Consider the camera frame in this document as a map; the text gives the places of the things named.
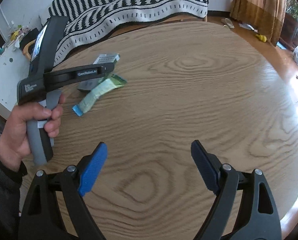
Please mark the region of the person left forearm sleeve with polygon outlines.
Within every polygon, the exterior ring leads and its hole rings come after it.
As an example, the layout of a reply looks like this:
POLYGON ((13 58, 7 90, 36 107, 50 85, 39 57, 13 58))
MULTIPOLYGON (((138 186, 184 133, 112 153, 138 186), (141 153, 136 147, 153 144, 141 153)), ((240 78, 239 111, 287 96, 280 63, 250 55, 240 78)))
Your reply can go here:
POLYGON ((22 159, 28 147, 0 141, 0 239, 18 239, 20 187, 28 174, 22 159))

